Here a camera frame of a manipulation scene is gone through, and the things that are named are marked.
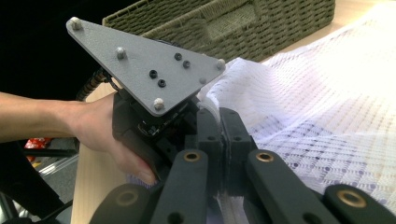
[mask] screw head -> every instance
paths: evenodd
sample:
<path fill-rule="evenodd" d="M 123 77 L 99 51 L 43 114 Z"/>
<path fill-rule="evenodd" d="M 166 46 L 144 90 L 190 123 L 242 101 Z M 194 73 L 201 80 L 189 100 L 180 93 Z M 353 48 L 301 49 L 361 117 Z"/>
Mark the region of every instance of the screw head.
<path fill-rule="evenodd" d="M 149 73 L 148 73 L 148 75 L 151 77 L 151 78 L 156 78 L 157 76 L 158 76 L 158 73 L 157 73 L 157 71 L 155 71 L 155 70 L 151 70 L 151 71 L 149 71 Z"/>
<path fill-rule="evenodd" d="M 206 84 L 206 77 L 201 77 L 201 78 L 199 79 L 199 82 L 200 82 L 201 84 Z"/>
<path fill-rule="evenodd" d="M 191 65 L 191 64 L 190 64 L 189 61 L 184 61 L 184 62 L 183 62 L 183 67 L 184 67 L 184 68 L 189 68 L 190 65 Z"/>
<path fill-rule="evenodd" d="M 176 53 L 175 54 L 176 61 L 180 61 L 182 58 L 183 58 L 183 56 L 181 55 L 181 53 Z"/>
<path fill-rule="evenodd" d="M 219 70 L 224 69 L 224 68 L 225 68 L 225 61 L 222 60 L 222 59 L 219 59 L 218 62 L 217 62 L 217 64 L 216 64 L 216 67 L 217 67 Z"/>
<path fill-rule="evenodd" d="M 165 87 L 166 86 L 165 80 L 163 80 L 163 79 L 158 80 L 158 86 L 161 88 Z"/>
<path fill-rule="evenodd" d="M 118 58 L 119 60 L 125 58 L 125 56 L 126 56 L 126 51 L 125 51 L 124 48 L 118 47 L 118 48 L 116 49 L 116 52 L 117 52 L 117 58 Z"/>
<path fill-rule="evenodd" d="M 82 28 L 81 20 L 79 18 L 72 17 L 70 21 L 73 30 L 80 30 Z"/>
<path fill-rule="evenodd" d="M 154 108 L 156 110 L 161 110 L 164 108 L 164 103 L 163 103 L 163 99 L 161 98 L 157 98 L 154 100 Z"/>

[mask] white mesh fabric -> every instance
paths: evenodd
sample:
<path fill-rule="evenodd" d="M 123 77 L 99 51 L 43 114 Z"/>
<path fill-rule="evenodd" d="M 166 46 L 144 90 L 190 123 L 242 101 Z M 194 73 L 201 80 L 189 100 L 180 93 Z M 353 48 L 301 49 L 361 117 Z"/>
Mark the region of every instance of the white mesh fabric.
<path fill-rule="evenodd" d="M 308 187 L 323 192 L 345 183 L 396 214 L 390 21 L 395 5 L 263 64 L 236 59 L 207 97 L 236 110 L 259 148 L 279 154 Z"/>

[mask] red object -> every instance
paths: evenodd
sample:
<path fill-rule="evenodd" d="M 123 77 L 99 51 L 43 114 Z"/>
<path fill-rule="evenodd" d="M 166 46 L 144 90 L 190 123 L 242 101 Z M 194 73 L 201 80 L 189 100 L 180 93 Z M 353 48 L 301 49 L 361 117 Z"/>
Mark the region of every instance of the red object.
<path fill-rule="evenodd" d="M 31 148 L 31 149 L 43 149 L 46 148 L 47 145 L 50 143 L 51 138 L 31 138 L 27 140 L 24 148 Z M 35 157 L 27 157 L 29 162 L 35 160 Z"/>

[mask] wicker basket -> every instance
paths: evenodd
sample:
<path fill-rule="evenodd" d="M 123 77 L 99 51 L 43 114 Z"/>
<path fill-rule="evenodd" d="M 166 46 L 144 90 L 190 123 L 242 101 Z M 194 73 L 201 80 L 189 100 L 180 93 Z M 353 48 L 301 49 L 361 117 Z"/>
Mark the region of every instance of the wicker basket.
<path fill-rule="evenodd" d="M 332 21 L 334 0 L 141 0 L 103 25 L 230 61 L 261 61 Z"/>

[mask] table surface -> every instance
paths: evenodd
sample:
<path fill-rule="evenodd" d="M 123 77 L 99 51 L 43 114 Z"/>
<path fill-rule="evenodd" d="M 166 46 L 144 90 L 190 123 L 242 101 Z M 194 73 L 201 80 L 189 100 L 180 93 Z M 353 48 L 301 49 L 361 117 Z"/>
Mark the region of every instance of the table surface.
<path fill-rule="evenodd" d="M 380 1 L 336 0 L 332 23 L 312 35 L 281 50 L 289 51 L 307 45 L 352 23 Z M 102 84 L 87 99 L 100 99 L 114 90 L 109 84 Z M 125 183 L 125 174 L 118 170 L 115 162 L 106 153 L 89 150 L 81 146 L 75 186 L 72 223 L 89 223 L 97 206 L 115 187 Z"/>

